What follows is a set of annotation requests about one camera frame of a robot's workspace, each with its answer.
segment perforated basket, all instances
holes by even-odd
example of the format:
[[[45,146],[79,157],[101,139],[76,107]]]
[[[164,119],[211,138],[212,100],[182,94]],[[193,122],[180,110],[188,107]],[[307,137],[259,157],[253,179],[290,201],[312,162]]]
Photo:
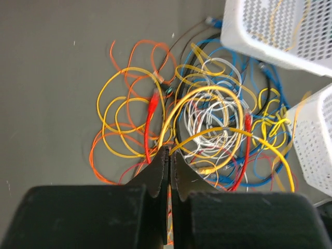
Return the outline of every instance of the perforated basket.
[[[332,77],[332,0],[226,0],[221,42],[283,68]]]
[[[294,120],[297,106],[288,110]],[[294,148],[306,182],[332,196],[332,84],[315,93],[299,112]]]

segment black object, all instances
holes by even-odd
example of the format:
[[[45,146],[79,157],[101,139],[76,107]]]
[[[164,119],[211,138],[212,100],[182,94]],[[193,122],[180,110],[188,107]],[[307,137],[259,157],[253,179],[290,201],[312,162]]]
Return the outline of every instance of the black object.
[[[305,197],[219,192],[166,147],[123,186],[32,188],[1,248],[162,248],[169,184],[175,249],[332,248]]]

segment gray floor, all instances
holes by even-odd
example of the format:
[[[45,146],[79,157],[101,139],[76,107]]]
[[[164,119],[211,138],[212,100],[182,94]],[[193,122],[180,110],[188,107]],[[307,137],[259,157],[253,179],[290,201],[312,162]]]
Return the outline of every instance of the gray floor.
[[[110,43],[117,39],[115,57],[125,67],[136,41],[171,44],[173,33],[177,38],[206,15],[221,15],[223,4],[222,0],[0,1],[0,236],[29,188],[100,184],[88,164],[88,152],[101,127],[96,96],[116,72],[107,55]],[[142,48],[134,63],[149,69],[144,49],[149,51]],[[306,91],[316,92],[330,83],[305,72],[280,72],[291,105]],[[144,86],[152,88],[149,83]],[[103,107],[126,92],[117,79],[105,93]],[[96,157],[99,169],[114,180],[133,163],[103,146],[97,148]],[[289,162],[301,193],[313,202],[326,198],[305,184],[293,150]]]

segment blue connector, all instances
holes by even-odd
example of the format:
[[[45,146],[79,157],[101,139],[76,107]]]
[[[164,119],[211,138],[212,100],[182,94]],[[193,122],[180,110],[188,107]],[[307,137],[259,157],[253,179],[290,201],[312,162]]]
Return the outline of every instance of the blue connector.
[[[207,25],[210,25],[212,27],[215,27],[216,29],[221,29],[223,26],[223,21],[217,18],[213,17],[207,17],[205,20],[205,23]]]

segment cable bundle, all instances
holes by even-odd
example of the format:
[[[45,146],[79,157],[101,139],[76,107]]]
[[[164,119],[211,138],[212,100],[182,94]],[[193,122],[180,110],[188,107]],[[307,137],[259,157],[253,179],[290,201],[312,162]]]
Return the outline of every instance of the cable bundle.
[[[214,55],[216,52],[227,50],[223,47],[207,55],[203,51],[205,46],[210,43],[219,43],[219,39],[217,39],[219,36],[220,34],[217,33],[206,40],[191,44],[191,51],[187,59],[183,64],[180,62],[180,65],[177,65],[174,55],[170,52],[171,49],[166,44],[142,40],[134,46],[128,65],[124,69],[120,69],[113,57],[112,51],[115,44],[113,42],[110,48],[110,58],[118,72],[106,82],[97,98],[97,112],[102,122],[102,129],[97,134],[90,153],[90,163],[98,179],[105,183],[119,184],[126,173],[136,169],[135,174],[137,175],[143,165],[150,163],[157,149],[163,145],[169,145],[172,147],[170,153],[180,149],[188,163],[216,188],[235,191],[242,186],[248,191],[249,188],[256,188],[270,182],[272,190],[272,179],[275,178],[279,188],[285,190],[278,178],[278,173],[284,167],[290,189],[295,191],[292,172],[286,160],[292,145],[292,135],[286,131],[285,127],[285,122],[293,120],[285,118],[288,104],[283,95],[278,73],[272,65],[248,57],[241,60],[239,55],[230,50],[228,52],[232,56],[232,63],[216,57]],[[131,67],[133,54],[141,44],[153,46],[150,55],[152,72],[139,67]],[[159,68],[154,63],[156,49],[166,52]],[[174,66],[174,74],[170,80],[165,80],[160,71],[169,58]],[[267,87],[261,90],[253,80],[254,65],[260,68],[267,79]],[[245,80],[249,78],[248,75],[250,75],[250,81],[257,95],[245,84]],[[129,90],[128,95],[115,98],[106,109],[101,111],[99,102],[103,92],[118,76],[124,78]],[[152,98],[140,96],[133,90],[140,80],[146,78],[151,79],[155,85]],[[174,101],[167,104],[169,99],[174,99]],[[248,104],[249,100],[254,103],[252,108]],[[115,113],[115,122],[107,123],[107,113],[118,101],[121,104]],[[148,105],[146,122],[139,126],[134,124],[129,112],[129,104],[137,101]],[[159,102],[162,110],[162,120],[160,120],[162,129],[159,134],[156,134],[149,130],[149,123],[153,119]],[[129,123],[118,121],[118,113],[121,108],[126,108]],[[142,139],[133,139],[130,136],[132,133],[138,133]],[[182,140],[182,135],[185,133],[188,138]],[[121,154],[112,148],[106,139],[111,135],[120,136],[129,151],[128,154]],[[119,183],[104,177],[93,163],[93,150],[97,142],[101,140],[110,152],[119,157],[140,159],[138,164],[124,172]],[[150,146],[150,141],[153,141],[154,146]],[[187,147],[189,142],[191,142],[190,149]],[[144,150],[136,151],[130,146],[130,143],[135,143]],[[268,156],[265,153],[267,150],[276,154],[276,157]],[[256,173],[258,160],[270,162],[272,173],[268,177],[261,177]],[[250,162],[254,163],[253,171],[258,178],[256,183],[248,182],[246,176]]]

